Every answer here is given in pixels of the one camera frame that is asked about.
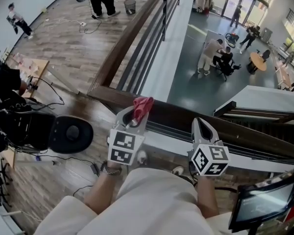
shoe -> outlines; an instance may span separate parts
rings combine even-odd
[[[139,151],[137,154],[137,164],[138,165],[147,165],[148,164],[148,156],[147,153],[143,150]]]
[[[119,11],[116,11],[114,14],[112,14],[112,15],[108,15],[108,17],[110,18],[110,17],[114,17],[114,16],[116,16],[116,15],[118,15],[118,14],[120,14],[121,13],[121,11],[119,10]]]
[[[176,176],[181,176],[184,173],[184,167],[183,166],[177,166],[171,171],[172,174]]]

round table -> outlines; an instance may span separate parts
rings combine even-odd
[[[250,54],[250,60],[250,63],[247,65],[249,73],[254,74],[257,70],[267,70],[267,64],[264,62],[264,59],[258,53],[252,52]]]

